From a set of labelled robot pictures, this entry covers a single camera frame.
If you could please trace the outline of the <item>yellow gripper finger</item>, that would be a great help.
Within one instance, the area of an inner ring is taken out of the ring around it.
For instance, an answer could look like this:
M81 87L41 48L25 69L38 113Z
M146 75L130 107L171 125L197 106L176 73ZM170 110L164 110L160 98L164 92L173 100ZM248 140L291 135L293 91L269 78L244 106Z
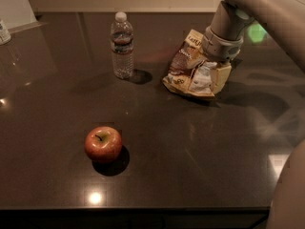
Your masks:
M212 62L210 64L210 76L211 76L211 91L213 94L218 94L222 91L225 86L230 73L232 66L230 63L222 64L217 62Z

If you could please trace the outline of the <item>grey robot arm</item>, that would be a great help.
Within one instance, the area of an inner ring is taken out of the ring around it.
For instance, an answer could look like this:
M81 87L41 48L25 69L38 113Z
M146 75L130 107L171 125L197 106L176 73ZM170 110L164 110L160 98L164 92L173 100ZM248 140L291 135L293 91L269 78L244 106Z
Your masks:
M301 0L222 0L205 30L202 50L211 61L230 62L242 32L257 21L305 71L305 4ZM305 141L287 158L275 186L266 229L305 229Z

